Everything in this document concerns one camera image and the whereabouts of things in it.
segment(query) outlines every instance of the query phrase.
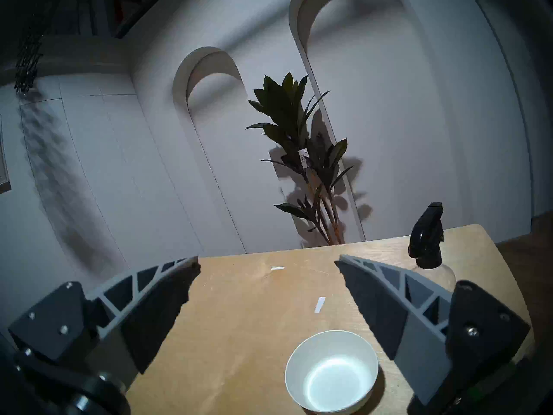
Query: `white wall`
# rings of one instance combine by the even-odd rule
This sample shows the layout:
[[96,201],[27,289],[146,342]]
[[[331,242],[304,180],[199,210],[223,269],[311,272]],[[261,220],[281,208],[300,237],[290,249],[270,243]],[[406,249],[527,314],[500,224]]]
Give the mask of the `white wall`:
[[474,0],[402,0],[424,32],[466,214],[496,242],[530,231],[528,144],[513,81]]
[[0,195],[3,333],[65,281],[87,292],[128,268],[203,253],[121,72],[124,57],[111,52],[92,65],[103,72],[40,77],[21,100],[13,84],[0,88],[12,184]]
[[[248,3],[247,11],[244,9],[245,2]],[[253,90],[262,87],[265,74],[280,81],[291,71],[295,78],[301,78],[306,70],[290,34],[289,3],[290,0],[160,0],[127,36],[133,62],[133,82],[144,115],[169,175],[184,200],[192,226],[198,229],[200,241],[210,254],[221,253],[225,247],[222,244],[213,245],[212,241],[218,235],[210,236],[207,230],[216,233],[223,229],[231,235],[232,229],[228,230],[228,222],[224,222],[224,217],[221,217],[219,204],[222,203],[222,197],[215,199],[213,195],[215,179],[209,179],[211,170],[207,163],[198,158],[203,152],[194,124],[190,117],[183,116],[175,109],[169,92],[172,92],[175,75],[181,65],[187,66],[187,58],[204,47],[217,48],[230,55],[250,99],[255,99]],[[184,76],[185,82],[193,67]],[[312,89],[308,86],[304,105],[311,95]],[[262,122],[266,118],[258,113],[251,123]],[[243,122],[233,122],[233,127],[241,128]],[[269,152],[257,152],[254,157],[269,158]],[[263,176],[267,167],[274,172],[271,165],[266,163],[259,163],[256,170]],[[233,172],[239,175],[240,170],[233,169]],[[272,190],[278,193],[281,189],[282,193],[277,198],[271,197],[270,208],[274,208],[273,204],[284,202],[295,189],[295,183],[290,178],[280,177],[272,181]],[[252,187],[252,190],[263,189]],[[340,214],[345,223],[346,242],[362,239],[357,226],[358,219],[351,205],[352,202],[346,200],[347,211]],[[291,216],[276,209],[275,214],[279,214],[279,221],[288,222],[281,226],[293,226]],[[247,224],[265,230],[265,236],[269,233],[267,228],[270,225],[257,222]],[[276,233],[274,237],[283,241],[283,245],[290,242],[288,231]],[[293,238],[299,248],[297,236]],[[235,253],[240,252],[234,245],[234,248],[228,248],[223,253],[232,253],[232,249],[235,249]]]
[[[317,1],[304,1],[300,21]],[[360,163],[350,181],[357,207],[370,208],[367,239],[409,234],[435,201],[445,227],[467,222],[432,68],[401,2],[332,0],[300,30],[317,84],[331,91],[334,134],[349,140],[345,161]]]
[[260,162],[274,142],[261,131],[245,130],[259,115],[247,102],[232,59],[224,52],[206,56],[192,80],[190,116],[245,251],[300,247],[294,222],[273,206],[282,198],[274,168]]
[[[536,65],[539,60],[546,60],[550,66],[550,56],[533,47],[536,39],[528,35],[528,30],[535,31],[536,35],[550,35],[553,13],[547,3],[540,5],[540,0],[477,1],[502,46],[516,84],[529,141],[533,215],[539,216],[553,210],[553,125],[549,110],[553,101],[544,89],[547,76],[540,73]],[[526,14],[521,20],[518,12],[532,12],[533,15]],[[526,18],[530,18],[531,25],[528,26]],[[550,44],[551,38],[538,41],[543,42],[541,47],[544,47]]]

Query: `screw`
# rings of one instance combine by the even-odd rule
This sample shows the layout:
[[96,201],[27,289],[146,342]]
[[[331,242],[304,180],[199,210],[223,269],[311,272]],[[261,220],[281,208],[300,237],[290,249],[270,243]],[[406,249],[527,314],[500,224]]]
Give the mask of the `screw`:
[[474,326],[467,326],[466,330],[467,330],[468,335],[473,337],[473,338],[477,338],[478,335],[480,335],[480,332]]

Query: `arched niche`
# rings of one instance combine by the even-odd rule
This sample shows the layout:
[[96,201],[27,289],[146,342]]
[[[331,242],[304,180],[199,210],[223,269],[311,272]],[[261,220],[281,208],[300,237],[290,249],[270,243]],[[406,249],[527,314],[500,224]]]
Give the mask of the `arched niche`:
[[292,0],[290,29],[346,166],[367,239],[410,233],[429,203],[464,224],[447,118],[419,32],[399,0]]
[[243,252],[299,248],[293,220],[273,206],[283,200],[274,168],[259,162],[274,143],[260,131],[245,130],[260,116],[247,103],[236,64],[216,48],[191,55],[175,77],[173,100],[183,126],[194,131],[196,160],[203,164],[202,179],[223,202],[220,214],[227,214]]

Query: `spray bottle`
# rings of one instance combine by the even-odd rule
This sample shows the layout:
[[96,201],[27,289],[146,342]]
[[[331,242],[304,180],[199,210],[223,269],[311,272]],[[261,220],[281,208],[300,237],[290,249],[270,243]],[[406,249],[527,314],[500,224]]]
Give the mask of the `spray bottle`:
[[443,227],[440,218],[443,214],[441,202],[431,203],[413,227],[409,240],[409,256],[416,260],[413,271],[434,281],[436,284],[453,292],[455,274],[442,263],[440,242],[443,241]]

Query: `arch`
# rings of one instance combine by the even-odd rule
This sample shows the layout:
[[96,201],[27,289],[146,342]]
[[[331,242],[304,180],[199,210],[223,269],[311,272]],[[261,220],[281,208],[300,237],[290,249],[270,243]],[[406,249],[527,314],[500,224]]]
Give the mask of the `arch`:
[[[348,4],[346,7],[336,8],[338,5]],[[351,89],[361,87],[359,84],[356,84],[355,75],[353,72],[347,71],[349,68],[353,68],[357,65],[357,69],[360,73],[359,80],[362,79],[363,75],[368,76],[367,73],[370,72],[370,67],[365,65],[364,58],[365,56],[358,55],[357,58],[353,57],[354,53],[360,53],[364,45],[357,44],[357,48],[348,47],[350,44],[341,43],[347,40],[344,40],[343,37],[337,37],[336,41],[333,43],[332,52],[329,52],[329,55],[332,55],[333,59],[328,59],[324,68],[314,67],[314,65],[322,65],[320,62],[317,62],[316,56],[310,55],[312,50],[308,50],[308,45],[312,45],[314,29],[315,34],[316,30],[316,19],[319,15],[325,15],[328,19],[332,14],[332,17],[336,17],[336,14],[339,14],[339,11],[345,15],[345,19],[331,21],[334,25],[328,26],[328,28],[344,29],[344,32],[347,34],[348,28],[355,26],[357,23],[368,24],[367,21],[374,21],[381,23],[390,23],[388,28],[391,36],[395,35],[394,31],[395,25],[397,24],[397,18],[400,19],[400,22],[405,23],[407,19],[406,16],[402,16],[399,13],[406,13],[406,10],[403,7],[401,0],[291,0],[290,5],[290,30],[296,41],[296,45],[300,52],[300,55],[304,61],[307,72],[310,76],[310,81],[313,86],[314,91],[317,94],[320,94],[320,89],[318,83],[322,83],[324,90],[331,90],[335,92],[335,95],[332,94],[326,97],[322,102],[321,111],[324,114],[327,125],[330,128],[331,132],[336,138],[345,138],[347,137],[350,141],[350,148],[348,149],[349,154],[356,156],[356,159],[353,163],[359,163],[358,173],[350,174],[350,183],[353,185],[353,189],[357,192],[354,193],[354,198],[356,199],[356,207],[360,215],[360,219],[363,226],[363,231],[367,239],[378,239],[386,237],[394,237],[408,234],[413,223],[418,218],[420,212],[424,210],[428,203],[432,202],[431,199],[438,197],[439,200],[444,201],[446,205],[449,206],[448,215],[445,217],[446,226],[458,226],[464,223],[469,222],[466,219],[463,209],[463,203],[459,200],[461,198],[462,189],[460,187],[461,179],[458,177],[459,170],[458,164],[462,160],[458,160],[457,163],[454,163],[452,158],[454,153],[451,152],[452,142],[450,139],[447,116],[443,111],[443,104],[441,103],[440,95],[438,94],[438,87],[436,86],[435,81],[430,81],[433,79],[434,74],[432,73],[432,68],[427,64],[427,56],[425,51],[423,51],[424,45],[423,42],[418,38],[418,33],[415,33],[417,41],[421,43],[420,45],[415,45],[418,50],[413,50],[412,52],[416,55],[419,53],[419,65],[426,66],[424,71],[427,74],[427,80],[419,77],[415,82],[423,82],[424,89],[423,91],[430,89],[432,92],[428,94],[428,100],[426,104],[422,101],[422,105],[426,106],[428,113],[435,113],[436,116],[428,117],[424,113],[420,113],[415,109],[415,104],[406,104],[406,98],[403,98],[402,103],[402,90],[407,91],[410,87],[409,83],[413,83],[413,80],[405,82],[405,86],[401,86],[402,80],[397,80],[399,77],[396,76],[394,80],[395,72],[389,70],[388,76],[391,76],[391,79],[383,80],[380,77],[378,80],[381,83],[380,90],[383,91],[383,95],[386,95],[386,89],[388,89],[388,84],[395,84],[395,92],[390,87],[387,91],[388,95],[388,104],[397,100],[398,104],[394,106],[397,108],[397,113],[391,110],[388,111],[387,116],[376,116],[376,122],[379,121],[378,117],[383,117],[380,119],[379,123],[375,123],[375,116],[367,116],[366,121],[371,121],[370,127],[365,126],[364,133],[361,133],[360,129],[345,129],[346,127],[363,127],[363,119],[360,118],[360,115],[365,114],[368,110],[370,111],[371,103],[379,104],[379,92],[376,92],[375,88],[370,86],[366,91],[358,91],[358,95],[352,94],[351,100],[347,100],[348,91],[345,89],[337,89],[336,84],[332,84],[332,77],[330,76],[333,72],[339,74],[340,71],[343,71],[341,74],[344,77],[340,77],[340,83],[347,84],[353,82]],[[350,39],[355,37],[357,39],[365,36],[365,32],[360,29],[355,35],[350,33]],[[398,31],[398,35],[403,35],[402,31]],[[371,31],[367,32],[367,36],[364,37],[366,42],[371,40],[378,41],[379,38],[376,37],[378,33],[373,33]],[[388,38],[383,34],[380,38],[382,41],[388,41]],[[340,45],[343,46],[343,56],[344,65],[343,68],[340,68],[341,59],[338,59],[340,56],[337,54],[337,50],[340,51]],[[387,62],[383,60],[383,54],[380,53],[380,62],[375,62],[376,66],[387,65]],[[401,66],[405,62],[398,62],[397,65]],[[364,107],[361,104],[362,101],[357,101],[357,109],[352,109],[351,106],[354,103],[354,99],[359,99],[361,97],[360,93],[364,93],[369,100],[367,105],[369,107]],[[402,117],[404,120],[401,121],[401,118],[394,118],[396,115],[403,113],[405,117]],[[425,127],[433,128],[432,131],[428,133],[423,132],[421,137],[426,137],[428,139],[427,145],[422,143],[417,143],[416,138],[412,133],[406,131],[405,139],[406,141],[402,143],[401,134],[398,132],[399,125],[405,125],[405,129],[409,129],[411,122],[409,120],[414,120],[415,123],[412,124],[414,129],[419,129],[424,131]],[[368,132],[380,131],[380,136],[369,137]],[[376,142],[383,142],[379,148],[374,149]],[[421,152],[424,152],[422,159],[417,159],[416,149],[420,149]],[[374,160],[378,154],[383,150],[386,150],[385,154],[382,154],[378,160]],[[440,163],[440,167],[443,169],[437,170],[435,164],[430,162],[430,157],[435,156],[436,162]],[[412,163],[409,163],[405,158],[410,158]],[[415,169],[424,169],[423,176],[417,176]],[[370,211],[370,215],[367,216],[365,211]]]
[[203,180],[222,201],[219,213],[228,218],[227,227],[232,226],[242,252],[299,248],[294,222],[283,220],[273,206],[282,197],[274,170],[259,163],[273,143],[245,131],[259,119],[246,99],[238,68],[221,49],[197,49],[174,80],[175,108],[196,139],[195,158],[204,165]]
[[200,180],[207,191],[208,198],[205,200],[213,203],[213,210],[215,211],[215,214],[206,214],[202,217],[201,225],[205,226],[205,229],[201,233],[203,238],[209,240],[211,246],[216,248],[217,253],[220,253],[219,255],[232,255],[245,253],[246,251],[224,203],[223,196],[213,176],[196,128],[190,117],[187,96],[190,75],[198,62],[211,53],[221,51],[221,49],[216,47],[205,46],[189,53],[175,73],[171,94],[180,126],[194,155],[194,161],[200,173]]

